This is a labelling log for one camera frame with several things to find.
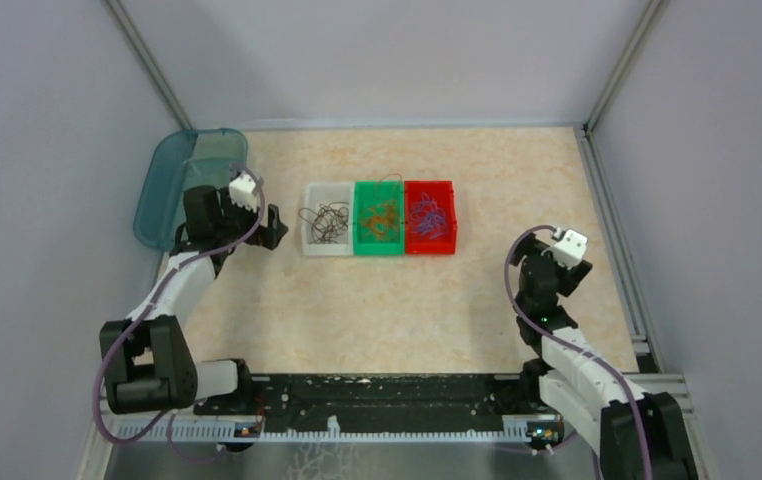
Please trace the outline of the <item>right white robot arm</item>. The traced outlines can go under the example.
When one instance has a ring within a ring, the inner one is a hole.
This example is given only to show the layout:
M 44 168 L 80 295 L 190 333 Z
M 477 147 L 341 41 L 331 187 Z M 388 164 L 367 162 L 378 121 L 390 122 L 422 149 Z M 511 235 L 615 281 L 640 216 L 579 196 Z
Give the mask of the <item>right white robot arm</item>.
M 590 446 L 601 479 L 696 479 L 699 476 L 683 410 L 669 392 L 633 382 L 595 351 L 561 305 L 590 272 L 586 238 L 558 231 L 554 244 L 529 231 L 503 272 L 520 335 L 536 358 L 525 363 L 520 398 L 533 412 L 562 415 Z

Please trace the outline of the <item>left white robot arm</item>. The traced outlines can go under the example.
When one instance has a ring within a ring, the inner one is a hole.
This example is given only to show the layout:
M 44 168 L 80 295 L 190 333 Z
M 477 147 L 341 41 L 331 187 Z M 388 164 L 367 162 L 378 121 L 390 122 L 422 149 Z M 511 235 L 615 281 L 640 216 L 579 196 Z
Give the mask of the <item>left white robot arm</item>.
M 127 318 L 104 324 L 99 388 L 115 414 L 183 409 L 217 397 L 249 411 L 257 388 L 241 359 L 197 361 L 182 324 L 241 244 L 278 247 L 289 228 L 274 204 L 241 206 L 228 187 L 196 186 L 182 197 L 185 220 L 163 276 Z

